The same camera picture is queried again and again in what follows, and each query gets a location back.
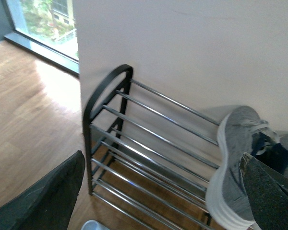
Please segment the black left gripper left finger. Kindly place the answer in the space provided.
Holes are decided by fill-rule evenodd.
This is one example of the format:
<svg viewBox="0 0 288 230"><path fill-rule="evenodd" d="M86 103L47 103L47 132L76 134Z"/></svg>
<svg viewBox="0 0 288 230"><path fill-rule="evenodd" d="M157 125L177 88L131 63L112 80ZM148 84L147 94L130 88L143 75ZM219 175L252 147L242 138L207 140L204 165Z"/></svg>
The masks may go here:
<svg viewBox="0 0 288 230"><path fill-rule="evenodd" d="M66 230L82 186L80 150L0 207L0 230Z"/></svg>

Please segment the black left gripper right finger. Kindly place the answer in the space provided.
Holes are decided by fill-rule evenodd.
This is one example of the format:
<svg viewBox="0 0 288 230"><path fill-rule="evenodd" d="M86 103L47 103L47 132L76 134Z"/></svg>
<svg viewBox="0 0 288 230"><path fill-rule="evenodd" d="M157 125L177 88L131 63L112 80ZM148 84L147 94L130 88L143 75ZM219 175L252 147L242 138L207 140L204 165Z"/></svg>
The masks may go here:
<svg viewBox="0 0 288 230"><path fill-rule="evenodd" d="M256 224L262 230L288 230L288 179L244 153L243 184Z"/></svg>

